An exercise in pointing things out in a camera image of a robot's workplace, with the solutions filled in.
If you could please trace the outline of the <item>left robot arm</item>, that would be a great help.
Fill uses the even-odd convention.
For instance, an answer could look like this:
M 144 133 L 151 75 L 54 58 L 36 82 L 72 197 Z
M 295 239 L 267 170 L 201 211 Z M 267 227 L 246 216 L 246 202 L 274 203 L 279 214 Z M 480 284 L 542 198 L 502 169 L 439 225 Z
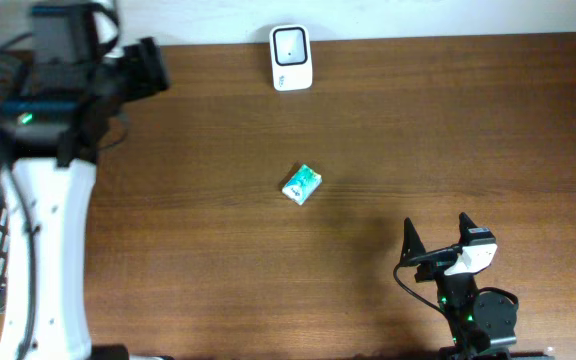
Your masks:
M 0 359 L 127 359 L 92 342 L 84 304 L 86 221 L 98 158 L 126 103 L 169 87 L 146 37 L 102 39 L 114 1 L 39 1 L 29 10 L 33 63 L 0 103 L 0 189 L 9 249 Z

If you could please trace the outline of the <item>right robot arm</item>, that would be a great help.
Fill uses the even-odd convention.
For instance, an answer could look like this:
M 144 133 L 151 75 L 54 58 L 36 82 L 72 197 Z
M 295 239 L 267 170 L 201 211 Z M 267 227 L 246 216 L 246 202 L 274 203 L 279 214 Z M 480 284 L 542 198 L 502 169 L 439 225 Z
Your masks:
M 453 344 L 438 350 L 439 359 L 548 359 L 544 352 L 513 353 L 519 298 L 496 287 L 480 287 L 475 276 L 487 269 L 498 250 L 497 239 L 487 227 L 476 225 L 460 213 L 459 240 L 428 251 L 412 220 L 403 223 L 403 244 L 393 269 L 396 283 L 410 296 L 439 313 L 447 322 Z M 436 300 L 430 301 L 399 277 L 402 268 L 416 270 L 417 283 L 433 282 Z

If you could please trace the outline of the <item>teal tissue pack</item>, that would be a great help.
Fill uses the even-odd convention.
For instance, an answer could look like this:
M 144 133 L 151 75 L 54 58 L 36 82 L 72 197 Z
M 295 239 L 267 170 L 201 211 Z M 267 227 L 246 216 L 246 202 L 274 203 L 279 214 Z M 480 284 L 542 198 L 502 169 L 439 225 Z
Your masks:
M 307 165 L 302 165 L 297 172 L 282 187 L 281 192 L 299 206 L 306 200 L 322 183 L 322 176 Z

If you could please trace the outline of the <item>white barcode scanner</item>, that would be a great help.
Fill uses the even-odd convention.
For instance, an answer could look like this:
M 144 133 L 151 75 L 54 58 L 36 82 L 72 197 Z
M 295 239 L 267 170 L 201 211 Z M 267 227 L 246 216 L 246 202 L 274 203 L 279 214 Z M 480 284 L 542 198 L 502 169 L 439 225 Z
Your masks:
M 297 91 L 312 86 L 311 43 L 305 26 L 275 26 L 269 32 L 269 46 L 273 86 L 277 91 Z

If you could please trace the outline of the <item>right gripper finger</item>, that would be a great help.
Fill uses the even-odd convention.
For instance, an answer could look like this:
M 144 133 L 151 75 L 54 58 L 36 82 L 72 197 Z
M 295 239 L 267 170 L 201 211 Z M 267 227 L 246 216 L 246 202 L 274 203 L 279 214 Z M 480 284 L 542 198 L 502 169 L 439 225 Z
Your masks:
M 425 247 L 414 227 L 412 220 L 407 217 L 404 220 L 404 239 L 400 255 L 399 265 L 402 267 L 417 266 L 426 255 Z
M 469 245 L 475 238 L 475 233 L 471 232 L 471 229 L 477 229 L 477 225 L 470 219 L 470 217 L 462 212 L 459 214 L 459 244 Z

